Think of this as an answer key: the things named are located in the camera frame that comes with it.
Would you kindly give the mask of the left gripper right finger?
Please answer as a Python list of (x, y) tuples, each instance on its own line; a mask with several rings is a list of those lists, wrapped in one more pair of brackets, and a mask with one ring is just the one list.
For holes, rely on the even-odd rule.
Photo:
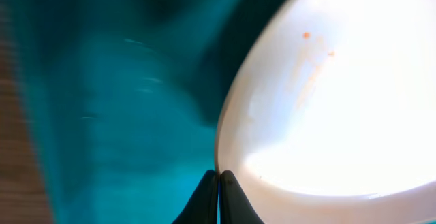
[(264, 224), (230, 170), (219, 177), (219, 209), (221, 224)]

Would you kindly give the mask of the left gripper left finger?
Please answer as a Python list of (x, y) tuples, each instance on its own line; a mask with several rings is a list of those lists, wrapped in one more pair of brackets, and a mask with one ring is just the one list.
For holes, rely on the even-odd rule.
[(216, 224), (217, 203), (218, 175), (215, 170), (207, 170), (172, 224)]

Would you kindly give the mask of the white plate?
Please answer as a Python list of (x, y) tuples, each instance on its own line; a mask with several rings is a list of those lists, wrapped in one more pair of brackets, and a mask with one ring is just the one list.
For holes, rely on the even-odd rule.
[(435, 220), (435, 0), (286, 0), (221, 111), (264, 223)]

